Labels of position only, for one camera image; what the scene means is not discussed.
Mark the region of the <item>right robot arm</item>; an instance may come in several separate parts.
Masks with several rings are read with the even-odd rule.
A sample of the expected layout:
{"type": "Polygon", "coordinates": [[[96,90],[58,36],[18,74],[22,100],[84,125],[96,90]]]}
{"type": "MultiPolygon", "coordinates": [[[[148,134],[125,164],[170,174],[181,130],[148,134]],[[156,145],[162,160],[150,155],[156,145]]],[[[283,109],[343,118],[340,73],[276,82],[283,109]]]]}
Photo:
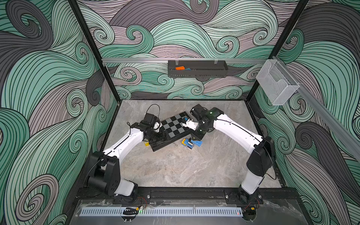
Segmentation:
{"type": "Polygon", "coordinates": [[[233,139],[249,154],[247,173],[238,189],[240,198],[249,201],[257,193],[268,170],[274,167],[274,140],[249,131],[216,107],[207,110],[198,104],[190,113],[195,120],[185,118],[182,125],[193,130],[192,139],[200,141],[206,133],[217,130],[233,139]]]}

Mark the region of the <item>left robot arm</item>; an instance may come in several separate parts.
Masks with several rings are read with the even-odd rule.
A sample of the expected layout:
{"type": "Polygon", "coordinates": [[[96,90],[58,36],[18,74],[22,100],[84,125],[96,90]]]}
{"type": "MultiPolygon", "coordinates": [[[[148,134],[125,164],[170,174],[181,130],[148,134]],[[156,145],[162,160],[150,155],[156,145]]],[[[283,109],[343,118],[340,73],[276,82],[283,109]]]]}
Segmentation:
{"type": "Polygon", "coordinates": [[[143,141],[157,143],[166,140],[161,131],[161,121],[153,114],[146,113],[141,122],[128,124],[125,136],[102,152],[94,152],[89,159],[85,185],[108,196],[135,194],[137,185],[121,177],[121,164],[125,157],[143,141]]]}

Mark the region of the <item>black grey chessboard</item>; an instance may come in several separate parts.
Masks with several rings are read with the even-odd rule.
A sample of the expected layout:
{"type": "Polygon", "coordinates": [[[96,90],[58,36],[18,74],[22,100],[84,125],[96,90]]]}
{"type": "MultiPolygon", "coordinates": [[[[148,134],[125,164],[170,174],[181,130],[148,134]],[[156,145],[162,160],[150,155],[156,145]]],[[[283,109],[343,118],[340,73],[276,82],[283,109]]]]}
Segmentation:
{"type": "Polygon", "coordinates": [[[189,136],[194,130],[184,127],[182,125],[182,120],[189,115],[186,112],[181,112],[175,116],[172,116],[168,119],[163,120],[162,127],[160,128],[160,132],[166,133],[166,138],[164,141],[153,142],[150,144],[151,149],[155,152],[164,148],[186,136],[189,136]]]}

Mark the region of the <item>black wall tray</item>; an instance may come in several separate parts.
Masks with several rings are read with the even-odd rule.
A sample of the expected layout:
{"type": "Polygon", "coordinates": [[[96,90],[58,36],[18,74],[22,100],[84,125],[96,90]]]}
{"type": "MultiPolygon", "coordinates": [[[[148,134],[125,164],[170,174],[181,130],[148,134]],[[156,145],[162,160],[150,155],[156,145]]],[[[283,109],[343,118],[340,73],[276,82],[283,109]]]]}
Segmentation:
{"type": "Polygon", "coordinates": [[[228,65],[225,61],[168,61],[168,76],[171,78],[224,78],[228,73],[228,65]],[[184,66],[185,70],[176,70],[176,67],[184,66]]]}

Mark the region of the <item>clear plastic wall bin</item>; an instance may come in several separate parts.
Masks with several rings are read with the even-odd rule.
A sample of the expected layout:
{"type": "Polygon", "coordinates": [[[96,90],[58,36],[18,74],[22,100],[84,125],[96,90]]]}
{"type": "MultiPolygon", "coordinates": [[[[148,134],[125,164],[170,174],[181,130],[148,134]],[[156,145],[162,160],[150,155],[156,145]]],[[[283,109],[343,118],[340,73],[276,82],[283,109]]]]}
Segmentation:
{"type": "Polygon", "coordinates": [[[286,65],[274,59],[264,63],[256,80],[274,106],[284,105],[300,87],[286,65]]]}

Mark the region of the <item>aluminium rail back wall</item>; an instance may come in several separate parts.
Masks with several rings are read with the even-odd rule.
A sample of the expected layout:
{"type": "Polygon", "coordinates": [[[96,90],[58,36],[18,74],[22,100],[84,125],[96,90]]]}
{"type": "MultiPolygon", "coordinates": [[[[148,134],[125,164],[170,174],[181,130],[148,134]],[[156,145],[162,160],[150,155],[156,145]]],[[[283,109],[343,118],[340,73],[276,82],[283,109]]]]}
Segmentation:
{"type": "Polygon", "coordinates": [[[243,59],[243,58],[102,58],[102,62],[109,63],[167,63],[168,61],[211,61],[217,63],[218,61],[225,61],[229,64],[264,64],[266,59],[243,59]]]}

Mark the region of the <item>aluminium rail wall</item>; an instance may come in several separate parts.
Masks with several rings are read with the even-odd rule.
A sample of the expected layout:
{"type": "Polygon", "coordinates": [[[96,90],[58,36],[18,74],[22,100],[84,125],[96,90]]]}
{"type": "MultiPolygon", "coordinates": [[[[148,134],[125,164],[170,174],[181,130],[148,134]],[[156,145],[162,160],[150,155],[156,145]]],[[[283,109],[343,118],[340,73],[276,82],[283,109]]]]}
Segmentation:
{"type": "Polygon", "coordinates": [[[109,63],[167,63],[168,61],[211,61],[217,63],[218,61],[225,61],[229,64],[264,64],[266,59],[243,59],[243,58],[102,58],[102,62],[109,63]]]}
{"type": "Polygon", "coordinates": [[[287,68],[285,63],[277,56],[272,57],[280,65],[280,71],[289,80],[293,80],[299,86],[298,93],[303,96],[305,101],[312,107],[316,114],[328,125],[340,142],[346,147],[350,154],[360,162],[360,143],[346,128],[330,113],[330,111],[320,103],[318,99],[311,95],[308,88],[297,81],[296,77],[287,68]]]}

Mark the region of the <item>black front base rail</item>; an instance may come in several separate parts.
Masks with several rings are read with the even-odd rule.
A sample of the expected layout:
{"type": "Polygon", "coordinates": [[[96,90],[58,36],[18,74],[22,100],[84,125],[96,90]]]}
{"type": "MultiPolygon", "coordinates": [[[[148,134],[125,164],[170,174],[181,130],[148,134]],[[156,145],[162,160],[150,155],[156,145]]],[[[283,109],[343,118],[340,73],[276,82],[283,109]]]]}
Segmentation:
{"type": "Polygon", "coordinates": [[[263,204],[271,200],[299,200],[295,188],[259,188],[250,197],[241,197],[237,187],[139,187],[137,202],[152,205],[166,200],[219,200],[226,204],[246,206],[263,204]]]}

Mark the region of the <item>aluminium rail right wall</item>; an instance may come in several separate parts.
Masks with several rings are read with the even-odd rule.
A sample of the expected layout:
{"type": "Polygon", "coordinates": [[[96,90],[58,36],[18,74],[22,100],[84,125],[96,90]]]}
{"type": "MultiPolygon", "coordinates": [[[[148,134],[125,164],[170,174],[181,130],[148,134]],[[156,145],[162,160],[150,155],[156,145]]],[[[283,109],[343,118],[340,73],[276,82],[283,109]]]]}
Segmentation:
{"type": "Polygon", "coordinates": [[[296,77],[287,68],[285,63],[277,56],[272,57],[280,65],[280,71],[289,80],[293,80],[299,86],[298,93],[303,96],[305,101],[312,107],[316,114],[328,125],[340,142],[346,147],[350,154],[360,162],[360,143],[346,128],[330,113],[330,111],[320,103],[318,99],[311,95],[308,88],[297,81],[296,77]]]}

